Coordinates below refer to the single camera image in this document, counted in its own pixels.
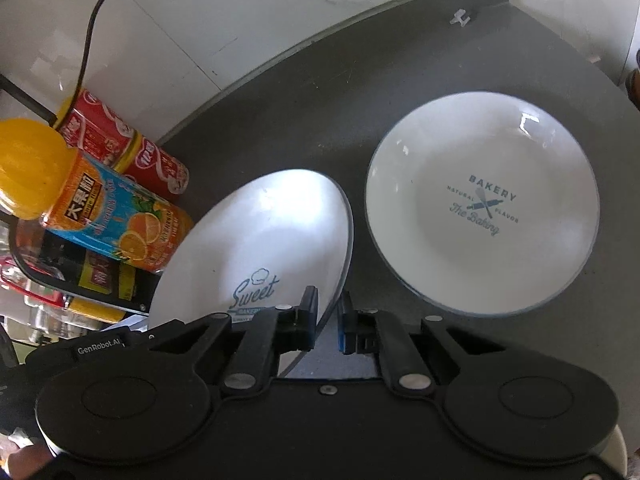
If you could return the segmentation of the person's hand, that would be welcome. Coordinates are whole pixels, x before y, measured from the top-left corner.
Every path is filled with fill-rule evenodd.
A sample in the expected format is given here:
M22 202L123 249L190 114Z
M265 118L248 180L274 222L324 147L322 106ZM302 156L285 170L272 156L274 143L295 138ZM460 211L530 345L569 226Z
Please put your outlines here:
M53 460L45 443L24 434L1 436L1 478L29 479Z

